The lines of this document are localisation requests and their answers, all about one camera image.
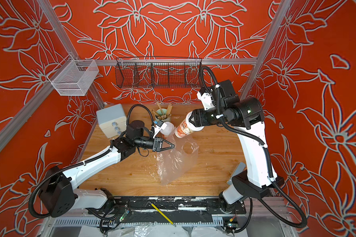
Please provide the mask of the red milk tea cup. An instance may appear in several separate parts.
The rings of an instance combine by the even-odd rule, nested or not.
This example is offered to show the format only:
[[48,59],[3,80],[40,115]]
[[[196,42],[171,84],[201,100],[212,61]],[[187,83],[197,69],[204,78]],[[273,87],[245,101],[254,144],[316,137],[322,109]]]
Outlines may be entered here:
[[161,133],[164,137],[168,137],[172,132],[175,131],[175,126],[167,121],[167,122],[164,122],[163,126],[161,127]]

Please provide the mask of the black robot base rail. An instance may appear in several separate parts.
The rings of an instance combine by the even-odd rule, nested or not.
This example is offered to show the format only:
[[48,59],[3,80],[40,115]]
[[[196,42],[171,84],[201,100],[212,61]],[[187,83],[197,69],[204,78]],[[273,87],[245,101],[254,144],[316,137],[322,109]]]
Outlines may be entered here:
[[236,202],[230,209],[225,210],[219,197],[114,197],[108,200],[101,208],[94,212],[102,215],[107,211],[114,214],[122,212],[125,208],[139,212],[151,212],[155,205],[163,212],[168,211],[201,211],[208,214],[245,214],[244,203]]

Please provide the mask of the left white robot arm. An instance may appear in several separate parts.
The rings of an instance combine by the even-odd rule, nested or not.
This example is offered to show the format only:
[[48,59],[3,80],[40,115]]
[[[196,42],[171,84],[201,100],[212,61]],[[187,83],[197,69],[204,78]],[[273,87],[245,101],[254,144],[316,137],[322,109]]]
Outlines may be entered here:
[[[147,129],[141,120],[130,122],[136,107],[145,109],[151,119]],[[59,217],[71,209],[101,209],[111,198],[103,189],[85,191],[79,186],[86,180],[115,165],[140,149],[164,152],[174,149],[175,144],[157,137],[166,124],[155,121],[152,112],[142,104],[134,104],[128,112],[126,130],[112,139],[110,145],[101,152],[79,163],[60,169],[57,166],[48,170],[45,178],[35,187],[28,201],[29,213],[38,219]]]

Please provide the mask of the clear plastic carrier bag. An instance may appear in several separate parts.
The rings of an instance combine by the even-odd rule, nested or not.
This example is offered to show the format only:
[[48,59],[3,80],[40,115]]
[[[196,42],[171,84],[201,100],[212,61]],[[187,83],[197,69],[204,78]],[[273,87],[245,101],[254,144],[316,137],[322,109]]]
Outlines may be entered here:
[[199,145],[191,136],[178,138],[171,133],[167,141],[173,143],[173,149],[157,153],[158,175],[161,185],[168,185],[193,168],[199,157]]

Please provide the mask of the cream milk tea cup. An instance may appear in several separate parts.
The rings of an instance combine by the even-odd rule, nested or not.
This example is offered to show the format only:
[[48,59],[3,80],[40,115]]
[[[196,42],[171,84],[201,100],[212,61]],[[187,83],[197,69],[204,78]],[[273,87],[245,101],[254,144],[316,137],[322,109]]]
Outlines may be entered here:
[[193,112],[189,112],[186,115],[186,118],[180,123],[180,125],[175,129],[175,135],[178,138],[184,138],[187,135],[190,135],[194,132],[201,131],[204,127],[196,127],[190,122],[190,118],[193,115]]

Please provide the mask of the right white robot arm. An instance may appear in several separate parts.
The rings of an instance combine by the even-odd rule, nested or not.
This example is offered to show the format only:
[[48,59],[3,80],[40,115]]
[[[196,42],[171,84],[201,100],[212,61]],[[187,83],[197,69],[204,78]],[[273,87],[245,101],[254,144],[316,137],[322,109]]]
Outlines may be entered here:
[[[206,126],[221,125],[237,134],[246,161],[246,170],[231,179],[230,186],[220,193],[221,208],[231,212],[238,201],[257,199],[273,216],[281,222],[294,227],[304,228],[308,220],[305,213],[282,189],[283,178],[278,176],[271,161],[265,134],[265,116],[257,98],[241,100],[232,83],[217,81],[208,66],[199,70],[202,88],[198,99],[203,108],[193,110],[186,117],[190,131],[201,131]],[[276,189],[299,213],[301,221],[294,223],[280,216],[264,200],[271,188]]]

